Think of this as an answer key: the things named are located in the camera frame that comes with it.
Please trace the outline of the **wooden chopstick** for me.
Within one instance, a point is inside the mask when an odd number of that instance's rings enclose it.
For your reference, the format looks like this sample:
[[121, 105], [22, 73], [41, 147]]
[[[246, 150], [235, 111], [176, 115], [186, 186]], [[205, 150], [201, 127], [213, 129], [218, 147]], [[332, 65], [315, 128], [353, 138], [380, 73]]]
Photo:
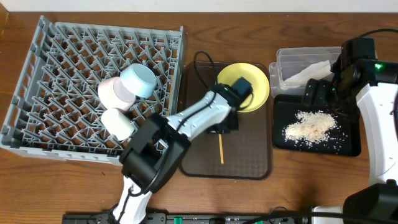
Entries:
[[224, 152], [223, 152], [222, 134], [218, 135], [218, 142], [219, 142], [219, 151], [220, 151], [220, 162], [221, 162], [221, 164], [224, 164]]

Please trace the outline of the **white napkin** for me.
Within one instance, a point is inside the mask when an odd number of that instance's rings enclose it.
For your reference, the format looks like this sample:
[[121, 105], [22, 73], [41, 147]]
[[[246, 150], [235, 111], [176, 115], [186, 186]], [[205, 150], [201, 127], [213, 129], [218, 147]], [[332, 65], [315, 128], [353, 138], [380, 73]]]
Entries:
[[284, 83], [286, 85], [304, 85], [311, 78], [316, 80], [325, 78], [331, 73], [330, 70], [331, 65], [329, 60], [313, 63], [298, 74], [286, 79]]

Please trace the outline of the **light blue plastic bowl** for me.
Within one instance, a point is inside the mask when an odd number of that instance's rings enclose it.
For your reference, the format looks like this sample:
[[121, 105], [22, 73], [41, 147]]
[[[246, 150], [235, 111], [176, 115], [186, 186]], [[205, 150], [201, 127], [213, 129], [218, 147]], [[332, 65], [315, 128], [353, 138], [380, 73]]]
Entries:
[[157, 86], [154, 72], [140, 63], [133, 63], [125, 68], [120, 79], [125, 88], [141, 98], [151, 97]]

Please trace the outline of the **cream plastic cup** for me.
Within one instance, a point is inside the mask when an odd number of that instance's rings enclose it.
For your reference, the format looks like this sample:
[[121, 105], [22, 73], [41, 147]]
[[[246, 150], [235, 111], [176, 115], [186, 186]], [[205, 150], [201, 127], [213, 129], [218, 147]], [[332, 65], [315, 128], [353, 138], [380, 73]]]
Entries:
[[130, 119], [116, 108], [107, 109], [101, 115], [101, 122], [118, 141], [127, 139], [135, 131]]

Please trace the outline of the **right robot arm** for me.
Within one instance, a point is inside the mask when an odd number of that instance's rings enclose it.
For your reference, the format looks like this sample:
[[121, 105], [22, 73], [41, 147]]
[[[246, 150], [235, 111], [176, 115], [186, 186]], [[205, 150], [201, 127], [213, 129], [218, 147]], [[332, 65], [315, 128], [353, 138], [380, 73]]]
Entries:
[[332, 65], [330, 83], [307, 82], [302, 103], [328, 105], [348, 116], [360, 114], [369, 149], [369, 187], [342, 206], [313, 212], [357, 215], [363, 222], [397, 221], [397, 63], [378, 60], [367, 35], [347, 40]]

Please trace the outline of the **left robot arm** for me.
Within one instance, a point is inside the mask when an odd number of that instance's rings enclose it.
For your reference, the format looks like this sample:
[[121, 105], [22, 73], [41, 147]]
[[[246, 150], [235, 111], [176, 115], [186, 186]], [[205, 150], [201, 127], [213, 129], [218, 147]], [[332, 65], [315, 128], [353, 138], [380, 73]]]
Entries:
[[182, 112], [147, 118], [119, 157], [124, 187], [112, 211], [112, 223], [143, 221], [150, 197], [174, 175], [192, 140], [223, 123], [253, 97], [252, 85], [240, 77], [232, 85], [215, 84], [200, 101]]

